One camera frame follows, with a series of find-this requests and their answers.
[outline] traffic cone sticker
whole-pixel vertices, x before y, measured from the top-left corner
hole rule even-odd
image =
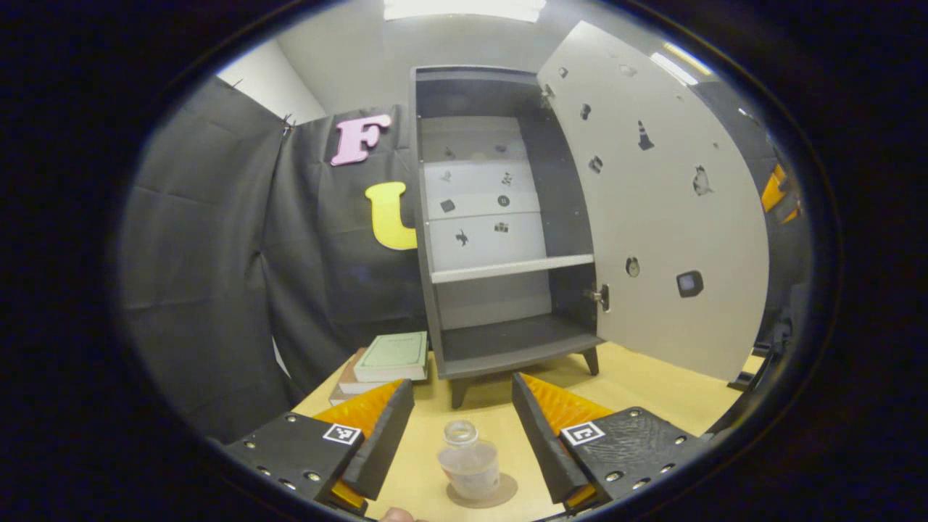
[[[648,133],[644,130],[644,124],[641,120],[638,120],[638,146],[642,150],[653,149],[654,144],[651,143],[651,140],[648,138]]]

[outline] cabinet leg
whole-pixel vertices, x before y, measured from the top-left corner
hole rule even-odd
[[[451,380],[451,409],[456,410],[464,403],[464,394],[467,393],[467,387],[470,384],[469,379],[452,379]]]
[[[589,374],[599,375],[599,356],[596,354],[596,347],[593,346],[589,350],[584,350],[580,353],[582,353],[583,358],[586,359],[586,365],[589,367]]]

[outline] yellow letter u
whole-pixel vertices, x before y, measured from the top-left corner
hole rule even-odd
[[[374,237],[387,248],[412,250],[417,247],[416,229],[406,228],[400,218],[400,194],[406,192],[406,183],[390,181],[367,188],[364,195],[370,200],[370,217]]]

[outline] door latch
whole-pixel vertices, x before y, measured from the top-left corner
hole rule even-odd
[[[602,305],[602,311],[604,312],[609,311],[609,285],[608,284],[603,284],[602,287],[599,289],[599,292],[597,292],[596,288],[594,287],[593,290],[584,290],[583,294],[586,297],[589,297],[593,301],[596,301],[597,303]]]

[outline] orange object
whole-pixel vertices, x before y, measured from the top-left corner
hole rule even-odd
[[[374,433],[374,426],[377,424],[387,403],[393,396],[396,388],[403,383],[403,379],[393,381],[392,383],[374,388],[367,393],[363,393],[355,398],[344,401],[338,406],[333,406],[313,418],[326,423],[341,424],[358,428],[364,434],[365,443]],[[360,509],[364,505],[364,497],[357,494],[341,479],[332,487],[332,495],[340,501]]]
[[[787,221],[791,221],[793,218],[795,218],[795,217],[798,216],[798,215],[799,215],[799,207],[797,206],[797,207],[796,207],[795,209],[793,209],[793,211],[790,212],[790,214],[787,215],[786,218],[783,219],[780,223],[786,223]]]
[[[595,421],[613,414],[613,411],[591,400],[574,395],[561,387],[524,373],[520,373],[520,376],[532,391],[532,396],[535,397],[542,414],[545,415],[545,420],[548,421],[548,425],[551,426],[556,436],[561,434],[563,428]],[[586,484],[564,503],[568,508],[574,509],[595,496],[596,488],[592,484]]]
[[[777,206],[777,203],[786,196],[786,192],[780,190],[780,185],[784,179],[786,179],[786,173],[783,172],[783,167],[777,163],[770,175],[770,179],[767,181],[767,186],[764,187],[764,193],[760,197],[765,213],[770,212],[770,209]]]

